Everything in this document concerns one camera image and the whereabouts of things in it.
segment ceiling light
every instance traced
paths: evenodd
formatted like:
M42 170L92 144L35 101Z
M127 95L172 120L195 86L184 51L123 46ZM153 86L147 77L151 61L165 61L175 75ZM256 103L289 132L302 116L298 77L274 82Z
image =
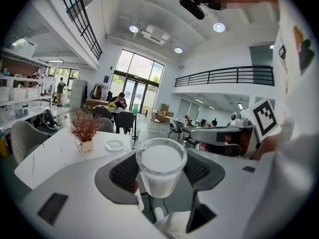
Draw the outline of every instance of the ceiling light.
M63 60L49 60L50 63L64 63Z
M221 33L225 31L225 25L223 23L217 22L213 25L216 32Z
M133 32L133 33L137 33L139 31L139 28L137 26L130 26L130 31Z
M183 52L183 50L182 50L182 48L177 47L177 48L175 48L175 52L176 52L176 53L182 53L182 52Z
M195 100L201 102L202 104L204 103L203 101L201 101L201 100L199 100L199 99L197 99L197 98L195 98Z

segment plastic cup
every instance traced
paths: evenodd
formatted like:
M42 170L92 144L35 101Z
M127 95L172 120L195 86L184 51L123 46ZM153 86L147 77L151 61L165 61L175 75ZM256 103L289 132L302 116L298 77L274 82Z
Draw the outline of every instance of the plastic cup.
M156 198L168 197L187 163L186 150L178 142L154 138L144 142L136 154L146 191Z

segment white cabinet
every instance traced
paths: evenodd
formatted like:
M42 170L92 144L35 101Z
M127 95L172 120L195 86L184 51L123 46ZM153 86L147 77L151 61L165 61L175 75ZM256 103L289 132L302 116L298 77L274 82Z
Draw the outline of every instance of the white cabinet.
M84 91L87 81L74 79L70 93L70 107L73 109L83 108Z

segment dining table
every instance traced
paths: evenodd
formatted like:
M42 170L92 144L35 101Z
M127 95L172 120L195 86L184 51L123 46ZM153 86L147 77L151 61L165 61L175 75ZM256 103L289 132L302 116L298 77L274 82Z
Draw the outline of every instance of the dining table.
M93 109L95 109L95 107L102 107L102 108L105 108L105 109L108 109L111 113L114 113L114 114L119 114L121 112L129 112L129 113L132 113L132 111L130 110L127 110L127 109L122 109L122 108L109 108L107 106L104 106L104 105L97 105L97 106L94 106ZM138 114L134 114L134 135L132 136L132 139L134 141L136 141L138 139L138 137L136 136L136 121L137 121L137 115Z
M119 151L106 148L109 140L119 140L124 147ZM15 175L30 189L35 189L62 168L105 155L121 157L131 151L130 137L125 134L98 132L93 138L93 150L82 152L80 143L65 127L28 155L14 170ZM139 209L144 209L139 189L135 193Z

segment cable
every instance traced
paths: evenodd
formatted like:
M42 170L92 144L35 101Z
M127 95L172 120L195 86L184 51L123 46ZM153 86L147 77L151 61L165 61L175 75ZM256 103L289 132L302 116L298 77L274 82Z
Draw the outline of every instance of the cable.
M167 212L167 215L168 215L169 213L168 213L167 206L166 206L166 204L165 204L165 198L163 198L163 204L164 204L164 206L165 206L165 209L166 209L166 212Z

